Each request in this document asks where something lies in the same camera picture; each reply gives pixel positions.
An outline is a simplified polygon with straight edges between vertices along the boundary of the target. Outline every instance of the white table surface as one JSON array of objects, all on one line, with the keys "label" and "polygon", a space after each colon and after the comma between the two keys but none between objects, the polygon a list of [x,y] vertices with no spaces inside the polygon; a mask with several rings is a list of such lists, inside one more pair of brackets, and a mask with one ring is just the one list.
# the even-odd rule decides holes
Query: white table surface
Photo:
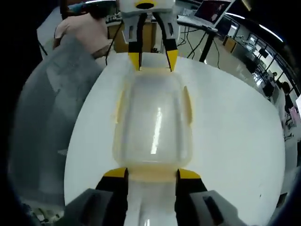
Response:
[{"label": "white table surface", "polygon": [[[64,178],[67,205],[104,173],[118,168],[112,156],[117,101],[132,72],[127,53],[116,54],[87,96],[70,140]],[[149,66],[166,65],[144,53]],[[277,204],[285,170],[285,144],[275,107],[243,81],[209,65],[178,57],[175,71],[190,93],[193,157],[198,173],[238,210],[247,225],[266,225]]]}]

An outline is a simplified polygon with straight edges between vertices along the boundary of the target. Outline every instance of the transparent plastic container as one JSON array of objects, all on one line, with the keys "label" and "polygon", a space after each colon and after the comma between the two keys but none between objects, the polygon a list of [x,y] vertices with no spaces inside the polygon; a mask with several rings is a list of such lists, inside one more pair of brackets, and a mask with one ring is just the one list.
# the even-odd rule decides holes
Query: transparent plastic container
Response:
[{"label": "transparent plastic container", "polygon": [[191,104],[177,73],[135,72],[125,81],[117,112],[113,155],[120,166],[164,174],[190,161]]}]

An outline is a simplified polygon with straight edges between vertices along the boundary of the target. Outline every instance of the dark hair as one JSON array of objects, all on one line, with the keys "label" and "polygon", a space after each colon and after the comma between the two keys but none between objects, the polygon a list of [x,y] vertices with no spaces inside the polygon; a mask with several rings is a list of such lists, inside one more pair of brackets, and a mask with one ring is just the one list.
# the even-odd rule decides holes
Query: dark hair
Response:
[{"label": "dark hair", "polygon": [[291,88],[290,88],[290,85],[284,81],[282,84],[281,84],[281,88],[283,89],[284,93],[287,94],[291,91]]},{"label": "dark hair", "polygon": [[105,18],[108,15],[107,8],[99,7],[95,4],[89,4],[86,6],[87,12],[95,19],[99,20],[101,18]]}]

